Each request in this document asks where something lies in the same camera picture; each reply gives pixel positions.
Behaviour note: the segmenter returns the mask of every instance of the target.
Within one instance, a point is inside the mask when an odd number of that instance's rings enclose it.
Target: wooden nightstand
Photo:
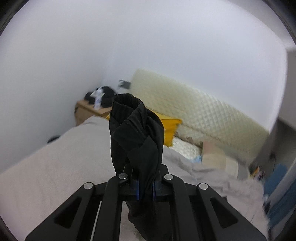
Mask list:
[[[76,103],[74,112],[76,125],[80,125],[93,115],[106,118],[111,110],[112,107],[95,110],[93,104],[89,104],[89,102],[86,100],[80,100]]]

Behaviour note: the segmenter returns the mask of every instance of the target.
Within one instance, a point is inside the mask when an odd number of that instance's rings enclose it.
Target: mattress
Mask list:
[[[194,161],[198,155],[202,155],[201,147],[183,141],[178,137],[173,138],[173,145],[170,147],[170,149],[178,152],[189,161]],[[207,162],[203,162],[203,164],[213,168],[219,168],[220,166],[219,163],[215,163],[213,160],[207,160]],[[250,176],[248,167],[244,163],[240,163],[231,157],[226,157],[224,167],[221,170],[239,180],[248,179]]]
[[[180,139],[197,146],[207,140],[227,147],[248,165],[257,156],[269,134],[229,104],[147,70],[136,71],[131,93],[148,108],[182,119],[176,131]]]
[[[85,182],[99,184],[115,175],[110,154],[108,121],[91,117],[55,142],[0,174],[0,216],[13,235],[25,237]],[[191,163],[164,146],[163,164],[170,173],[197,185],[208,183],[267,237],[262,209],[263,186],[240,181],[225,172]],[[127,219],[123,205],[120,240],[143,240]]]

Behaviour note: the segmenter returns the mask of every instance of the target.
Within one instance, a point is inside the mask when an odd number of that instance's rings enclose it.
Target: pillow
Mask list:
[[[182,120],[178,119],[178,118],[174,118],[174,117],[160,114],[160,113],[153,111],[153,110],[151,110],[151,111],[158,116],[158,118],[160,119],[160,121],[163,124],[163,127],[165,129],[165,139],[164,139],[163,144],[167,147],[172,146],[174,134],[177,130],[178,125],[182,123]]]
[[[223,170],[235,178],[238,176],[237,161],[225,155],[222,149],[207,141],[203,142],[202,163],[208,167]]]
[[[248,179],[248,167],[227,153],[227,150],[215,146],[213,143],[203,141],[202,163],[209,167],[224,170],[240,180]]]

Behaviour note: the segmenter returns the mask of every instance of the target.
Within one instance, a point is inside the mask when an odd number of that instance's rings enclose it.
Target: white wall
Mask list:
[[[75,125],[117,29],[105,1],[30,0],[0,37],[0,172]]]
[[[242,8],[221,0],[129,1],[104,84],[137,68],[183,81],[272,129],[285,87],[282,41]]]
[[[0,37],[0,172],[73,127],[87,91],[115,88],[137,68],[271,129],[286,53],[266,25],[224,0],[30,0]]]
[[[288,52],[287,85],[279,118],[296,130],[296,51]]]
[[[283,42],[287,50],[296,49],[296,45],[288,30],[276,13],[263,0],[228,0],[245,9],[266,26],[268,26]]]

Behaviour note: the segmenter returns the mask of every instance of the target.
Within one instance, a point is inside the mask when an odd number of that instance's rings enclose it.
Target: beige blanket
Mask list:
[[[164,146],[163,164],[191,184],[206,182],[267,236],[263,187],[239,181],[225,172],[193,164]],[[91,117],[57,141],[38,150],[0,175],[0,215],[19,241],[85,182],[106,182],[115,175],[108,122]],[[120,240],[143,239],[127,219],[123,205]]]

